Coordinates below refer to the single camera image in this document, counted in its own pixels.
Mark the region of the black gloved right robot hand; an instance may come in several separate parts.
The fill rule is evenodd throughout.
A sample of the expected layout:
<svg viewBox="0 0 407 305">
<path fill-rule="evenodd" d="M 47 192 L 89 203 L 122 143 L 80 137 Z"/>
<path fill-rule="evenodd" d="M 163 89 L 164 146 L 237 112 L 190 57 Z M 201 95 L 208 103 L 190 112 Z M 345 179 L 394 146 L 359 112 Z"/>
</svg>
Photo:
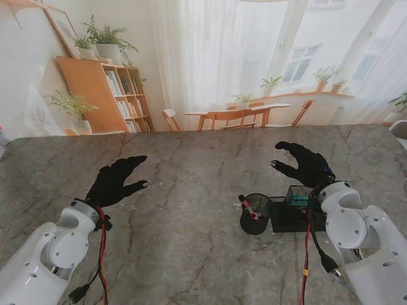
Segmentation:
<svg viewBox="0 0 407 305">
<path fill-rule="evenodd" d="M 316 188 L 319 185 L 325 185 L 335 180 L 334 173 L 320 153 L 312 152 L 303 145 L 284 141 L 278 142 L 275 148 L 288 151 L 297 161 L 297 168 L 277 160 L 270 162 L 274 169 L 285 176 L 296 179 L 304 186 L 310 188 Z"/>
</svg>

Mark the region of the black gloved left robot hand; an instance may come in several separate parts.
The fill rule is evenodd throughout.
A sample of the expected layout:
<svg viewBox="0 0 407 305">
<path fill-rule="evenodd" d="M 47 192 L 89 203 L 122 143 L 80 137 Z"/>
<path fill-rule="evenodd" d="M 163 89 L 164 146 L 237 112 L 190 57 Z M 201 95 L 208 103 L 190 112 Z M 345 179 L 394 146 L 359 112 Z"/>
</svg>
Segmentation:
<svg viewBox="0 0 407 305">
<path fill-rule="evenodd" d="M 87 193 L 85 201 L 100 208 L 110 207 L 119 203 L 123 198 L 147 188 L 149 182 L 146 180 L 125 185 L 125 181 L 134 169 L 146 160 L 147 156 L 132 156 L 118 159 L 112 165 L 102 167 Z"/>
</svg>

